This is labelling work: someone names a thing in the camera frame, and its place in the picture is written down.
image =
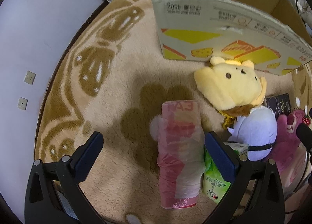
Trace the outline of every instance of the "open cardboard box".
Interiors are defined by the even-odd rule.
[[[312,39],[288,0],[152,0],[163,56],[244,61],[285,75],[312,60]]]

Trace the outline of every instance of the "fluffy rug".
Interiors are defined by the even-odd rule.
[[[80,186],[106,220],[202,223],[216,206],[205,195],[193,208],[160,207],[157,143],[149,131],[163,102],[195,99],[204,130],[227,139],[223,116],[196,89],[193,73],[202,66],[163,58],[151,0],[113,1],[61,63],[47,96],[35,158],[57,161],[99,131],[104,135],[104,149]],[[268,95],[287,92],[292,107],[309,109],[312,105],[309,65],[285,76],[258,75],[266,77]]]

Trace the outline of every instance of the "white wall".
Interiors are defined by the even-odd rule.
[[[0,192],[24,222],[42,96],[69,42],[103,0],[4,0],[0,6]],[[23,82],[27,70],[33,85]],[[28,99],[26,110],[18,98]]]

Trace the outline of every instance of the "green drink carton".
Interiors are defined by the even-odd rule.
[[[242,154],[248,157],[248,145],[229,142],[225,142],[224,144],[230,146],[237,155]],[[206,171],[204,173],[202,192],[218,204],[231,183],[224,181],[207,150],[205,150],[205,165]]]

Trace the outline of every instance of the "strawberry plush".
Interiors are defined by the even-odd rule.
[[[305,117],[302,119],[302,123],[305,123],[307,126],[311,124],[311,119],[308,115],[305,115]]]

